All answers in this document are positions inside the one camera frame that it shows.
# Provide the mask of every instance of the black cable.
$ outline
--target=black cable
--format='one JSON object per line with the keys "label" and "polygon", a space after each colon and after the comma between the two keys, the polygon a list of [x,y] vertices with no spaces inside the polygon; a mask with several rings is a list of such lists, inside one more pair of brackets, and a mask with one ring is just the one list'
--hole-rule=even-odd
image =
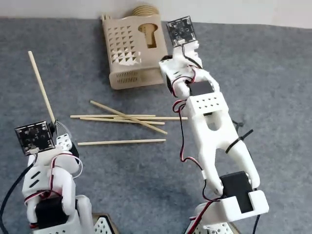
{"label": "black cable", "polygon": [[253,133],[253,129],[249,130],[245,135],[240,136],[239,138],[237,138],[235,141],[233,141],[233,143],[231,145],[229,145],[229,147],[226,149],[225,153],[227,154],[230,149],[235,146],[240,140],[244,140],[246,137],[248,137],[251,133]]}
{"label": "black cable", "polygon": [[183,56],[184,56],[188,61],[194,63],[194,64],[197,66],[197,68],[203,69],[194,59],[192,59],[192,58],[190,58],[190,57],[187,57],[187,56],[185,55],[184,44],[182,45],[182,53],[183,53]]}
{"label": "black cable", "polygon": [[236,122],[234,120],[232,120],[232,123],[235,124],[235,130],[238,133],[238,129],[244,127],[244,123],[243,122]]}
{"label": "black cable", "polygon": [[15,182],[13,183],[13,185],[10,187],[9,191],[7,192],[7,194],[4,197],[4,200],[1,204],[1,209],[0,209],[0,228],[3,232],[3,234],[9,234],[9,232],[7,231],[7,229],[4,226],[3,223],[3,213],[4,213],[4,208],[6,206],[6,203],[9,200],[9,197],[11,196],[12,192],[14,191],[14,189],[16,188],[16,186],[20,183],[20,181],[24,178],[24,176],[27,174],[27,172],[29,172],[29,170],[35,165],[36,161],[38,158],[38,154],[36,154],[35,160],[33,161],[32,164],[30,164],[21,174],[20,176],[17,178],[17,180],[15,180]]}
{"label": "black cable", "polygon": [[220,201],[219,199],[221,199],[222,197],[218,197],[218,198],[215,198],[215,199],[209,199],[206,197],[205,195],[205,189],[207,187],[207,180],[205,180],[205,184],[204,184],[204,187],[203,187],[203,191],[202,191],[202,195],[203,195],[203,198],[207,201],[212,201],[212,202],[216,202],[216,201]]}
{"label": "black cable", "polygon": [[253,234],[255,234],[255,230],[257,229],[259,219],[260,219],[260,215],[257,215],[257,218],[255,219],[254,226],[253,226]]}

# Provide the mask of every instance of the white plastic bracket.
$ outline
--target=white plastic bracket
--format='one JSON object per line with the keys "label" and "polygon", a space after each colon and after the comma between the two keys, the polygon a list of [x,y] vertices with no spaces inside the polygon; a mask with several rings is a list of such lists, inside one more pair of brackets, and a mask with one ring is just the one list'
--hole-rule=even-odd
{"label": "white plastic bracket", "polygon": [[194,115],[212,113],[215,111],[229,111],[229,107],[221,92],[190,96],[186,104]]}
{"label": "white plastic bracket", "polygon": [[[213,202],[204,213],[201,222],[205,226],[210,226],[223,222],[234,222],[269,211],[269,205],[263,191],[253,191],[248,193],[248,195],[253,206],[253,211],[242,213],[236,196],[232,196],[221,199],[219,202]],[[195,209],[195,214],[198,215],[204,207],[204,203],[198,205]]]}

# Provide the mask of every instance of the chopstick held by gripper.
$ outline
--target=chopstick held by gripper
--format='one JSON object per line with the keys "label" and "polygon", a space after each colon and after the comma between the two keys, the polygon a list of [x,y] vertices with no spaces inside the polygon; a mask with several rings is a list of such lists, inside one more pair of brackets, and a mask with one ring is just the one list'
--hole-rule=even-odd
{"label": "chopstick held by gripper", "polygon": [[52,123],[55,124],[55,117],[54,117],[54,114],[53,114],[53,111],[52,111],[52,108],[51,108],[51,105],[50,105],[50,102],[49,102],[47,93],[45,92],[45,89],[44,89],[44,86],[43,86],[43,83],[42,83],[42,79],[41,79],[41,76],[40,76],[38,67],[37,67],[37,65],[36,65],[36,61],[35,61],[33,52],[28,51],[28,56],[29,56],[29,58],[30,58],[31,64],[33,65],[33,69],[34,69],[34,72],[35,72],[35,75],[36,75],[36,78],[37,78],[37,81],[38,81],[40,90],[41,90],[41,92],[42,92],[42,96],[43,96],[45,105],[47,106],[47,109],[48,109],[50,118],[51,118],[51,120],[52,120]]}

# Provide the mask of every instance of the perforated plastic case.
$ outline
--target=perforated plastic case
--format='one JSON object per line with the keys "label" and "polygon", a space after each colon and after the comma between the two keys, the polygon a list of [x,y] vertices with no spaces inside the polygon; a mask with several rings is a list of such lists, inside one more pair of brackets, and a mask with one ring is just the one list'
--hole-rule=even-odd
{"label": "perforated plastic case", "polygon": [[[142,16],[146,9],[152,15]],[[167,55],[167,47],[160,16],[154,13],[144,6],[123,19],[102,16],[113,89],[163,83],[158,62]]]}

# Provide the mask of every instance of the perforated panel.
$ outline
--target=perforated panel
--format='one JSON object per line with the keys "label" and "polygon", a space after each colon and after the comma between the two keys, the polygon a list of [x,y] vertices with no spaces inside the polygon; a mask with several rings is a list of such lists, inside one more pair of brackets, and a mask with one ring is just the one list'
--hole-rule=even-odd
{"label": "perforated panel", "polygon": [[227,223],[219,223],[215,225],[202,226],[201,223],[197,226],[193,234],[234,234]]}
{"label": "perforated panel", "polygon": [[206,226],[209,234],[233,234],[230,226],[227,223],[215,224]]}
{"label": "perforated panel", "polygon": [[95,234],[114,234],[106,218],[100,217],[94,225]]}
{"label": "perforated panel", "polygon": [[187,100],[187,105],[189,105],[191,111],[195,114],[206,114],[215,111],[229,110],[221,92],[191,96]]}
{"label": "perforated panel", "polygon": [[107,29],[111,63],[133,65],[138,63],[134,46],[132,26],[110,27]]}

